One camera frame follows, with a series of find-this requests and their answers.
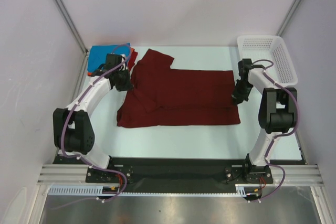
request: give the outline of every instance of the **metal floor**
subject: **metal floor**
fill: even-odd
[[[124,196],[105,204],[85,200],[50,209],[77,199],[48,196],[40,224],[321,223],[310,187],[283,187],[261,204],[233,197]]]

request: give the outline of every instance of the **maroon cloth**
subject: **maroon cloth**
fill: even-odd
[[[232,71],[171,69],[174,58],[149,49],[134,67],[117,126],[239,124]]]

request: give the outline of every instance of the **wall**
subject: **wall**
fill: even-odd
[[[63,0],[87,47],[234,46],[276,34],[293,0]]]
[[[303,150],[336,206],[336,0],[303,0],[283,38],[299,77]]]
[[[0,0],[0,10],[1,221],[22,187],[27,215],[55,154],[52,112],[70,101],[83,55],[53,0]]]

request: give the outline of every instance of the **plastic basket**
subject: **plastic basket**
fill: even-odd
[[[237,39],[240,58],[250,58],[252,61],[268,59],[274,66],[267,70],[279,84],[294,86],[298,83],[292,60],[284,40],[273,35],[244,35]]]

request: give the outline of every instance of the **purple cable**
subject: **purple cable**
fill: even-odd
[[[117,66],[115,66],[114,68],[106,71],[104,74],[102,74],[100,77],[98,77],[92,84],[95,85],[98,81],[100,81],[102,78],[104,78],[106,75],[110,74],[111,72],[117,70],[118,68],[120,68],[124,63],[126,63],[129,58],[131,57],[132,55],[132,49],[131,47],[128,45],[128,44],[120,44],[118,46],[116,46],[113,51],[112,51],[112,54],[115,52],[116,49],[118,49],[119,47],[128,47],[130,49],[130,53],[129,55]],[[80,96],[80,98],[78,99],[78,104],[84,99],[84,97],[88,94],[88,92],[90,91],[90,89],[92,88],[93,86],[92,85],[89,85],[86,90],[83,92],[83,94]],[[65,133],[66,133],[66,130],[68,128],[68,124],[69,124],[69,121],[70,121],[70,118],[73,114],[73,112],[75,111],[77,107],[77,104],[75,104],[71,110],[69,111],[69,114],[65,120],[65,123],[64,123],[64,126],[63,126],[63,130],[62,130],[62,134],[61,134],[61,150],[62,150],[62,154],[64,157],[67,157],[67,158],[72,158],[72,157],[80,157],[79,154],[75,154],[75,155],[67,155],[66,152],[65,152],[65,147],[64,147],[64,141],[65,141]],[[111,172],[111,173],[116,173],[116,174],[119,174],[121,175],[123,178],[124,178],[124,186],[119,190],[119,192],[117,192],[115,195],[113,195],[111,198],[107,199],[107,200],[104,200],[104,202],[109,202],[111,201],[112,199],[114,199],[116,196],[118,196],[119,194],[121,194],[125,188],[126,188],[126,185],[127,185],[127,178],[125,176],[124,173],[121,173],[117,170],[110,170],[110,169],[103,169],[103,168],[100,168],[100,167],[97,167],[97,166],[94,166],[92,165],[89,161],[87,161],[85,158],[81,157],[81,160],[89,165],[89,166],[92,166],[92,168],[94,169],[97,169],[97,170],[101,170],[103,172]],[[80,200],[76,200],[76,201],[73,201],[73,202],[70,202],[70,203],[67,203],[65,205],[62,205],[62,206],[59,206],[59,207],[56,207],[56,208],[52,208],[53,210],[56,210],[56,209],[59,209],[59,208],[62,208],[62,207],[66,207],[66,206],[69,206],[69,205],[72,205],[74,203],[77,203],[77,202],[80,202],[82,200],[86,200],[86,199],[93,199],[93,198],[84,198],[84,199],[80,199]]]
[[[266,164],[267,164],[268,166],[276,167],[276,168],[281,169],[281,170],[282,170],[282,173],[283,173],[283,176],[282,176],[282,179],[281,179],[279,185],[277,186],[277,188],[275,188],[275,190],[272,191],[271,193],[269,193],[268,195],[265,195],[265,196],[262,197],[262,199],[265,199],[265,198],[267,198],[267,197],[273,195],[276,191],[278,191],[278,190],[280,189],[280,187],[283,185],[283,183],[284,183],[284,181],[285,181],[285,178],[286,178],[286,172],[285,172],[285,169],[284,169],[284,168],[282,168],[282,167],[279,166],[279,165],[272,165],[272,164],[270,164],[270,163],[268,162],[268,160],[267,160],[267,157],[268,157],[268,155],[269,155],[269,152],[270,152],[270,150],[272,149],[272,146],[274,145],[274,140],[277,139],[277,138],[279,138],[279,137],[282,137],[282,136],[290,136],[290,135],[294,134],[295,131],[298,129],[299,122],[300,122],[300,116],[301,116],[301,115],[300,115],[300,109],[299,109],[298,102],[297,102],[297,100],[295,99],[294,95],[293,95],[288,89],[286,89],[285,87],[283,87],[283,86],[281,86],[280,84],[278,84],[275,80],[273,80],[273,79],[266,73],[266,70],[267,70],[267,69],[269,69],[269,68],[271,68],[271,67],[274,66],[274,62],[271,61],[271,60],[264,59],[264,60],[257,60],[257,61],[255,61],[255,62],[253,62],[253,64],[255,64],[255,63],[257,63],[257,62],[260,62],[260,61],[266,61],[266,62],[271,63],[271,65],[267,66],[267,67],[264,69],[264,71],[263,71],[262,74],[266,77],[267,80],[269,80],[271,83],[273,83],[276,87],[281,88],[282,90],[284,90],[284,91],[291,97],[292,101],[293,101],[294,104],[295,104],[295,108],[296,108],[296,110],[297,110],[297,116],[298,116],[296,125],[294,126],[293,130],[292,130],[291,132],[288,132],[288,133],[282,133],[282,134],[275,135],[275,136],[273,137],[272,141],[270,142],[270,144],[269,144],[267,150],[266,150],[266,153],[265,153],[265,161],[266,161]]]

